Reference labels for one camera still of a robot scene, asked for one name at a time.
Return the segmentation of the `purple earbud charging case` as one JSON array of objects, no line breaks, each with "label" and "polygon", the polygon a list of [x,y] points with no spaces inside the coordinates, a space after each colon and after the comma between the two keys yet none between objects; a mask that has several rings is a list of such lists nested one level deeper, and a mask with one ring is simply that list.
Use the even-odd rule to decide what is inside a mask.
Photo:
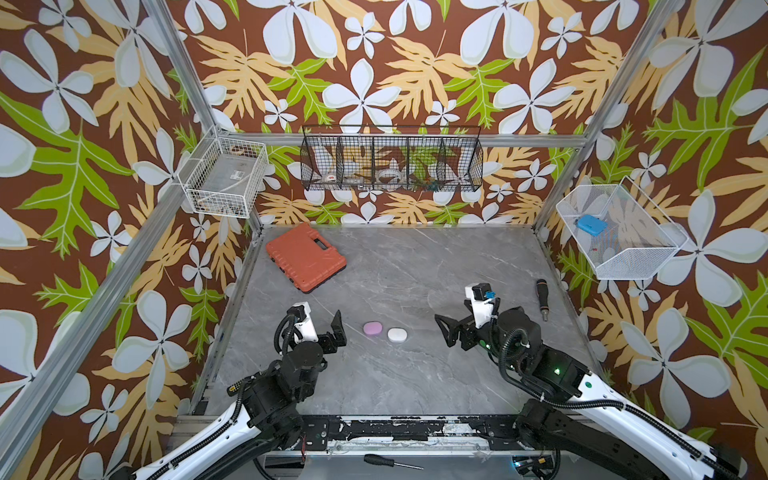
[{"label": "purple earbud charging case", "polygon": [[383,332],[383,325],[378,321],[366,322],[363,325],[363,332],[366,336],[378,336]]}]

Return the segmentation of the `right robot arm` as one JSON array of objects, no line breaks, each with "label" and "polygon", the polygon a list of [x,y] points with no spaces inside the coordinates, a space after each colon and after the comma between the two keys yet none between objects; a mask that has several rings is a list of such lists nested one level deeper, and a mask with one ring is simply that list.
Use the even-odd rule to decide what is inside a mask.
[{"label": "right robot arm", "polygon": [[624,398],[583,363],[546,345],[520,307],[473,317],[436,315],[448,346],[483,347],[502,379],[530,395],[516,418],[520,442],[565,450],[625,479],[735,479],[740,456],[683,434]]}]

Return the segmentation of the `white earbud charging case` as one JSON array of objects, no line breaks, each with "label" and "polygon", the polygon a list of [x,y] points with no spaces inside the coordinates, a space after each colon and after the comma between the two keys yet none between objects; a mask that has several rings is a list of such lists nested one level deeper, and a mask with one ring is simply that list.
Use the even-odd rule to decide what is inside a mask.
[{"label": "white earbud charging case", "polygon": [[387,338],[392,343],[403,343],[408,339],[408,332],[403,328],[390,328],[387,331]]}]

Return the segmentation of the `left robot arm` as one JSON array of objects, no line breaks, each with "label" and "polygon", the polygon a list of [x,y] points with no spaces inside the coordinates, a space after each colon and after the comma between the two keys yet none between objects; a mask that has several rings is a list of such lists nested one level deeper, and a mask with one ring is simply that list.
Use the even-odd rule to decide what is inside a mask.
[{"label": "left robot arm", "polygon": [[171,453],[144,467],[122,467],[113,479],[223,479],[266,453],[285,450],[304,437],[297,405],[314,394],[325,357],[347,345],[342,314],[331,330],[316,332],[306,302],[291,306],[278,323],[269,366],[227,388],[233,403],[207,427]]}]

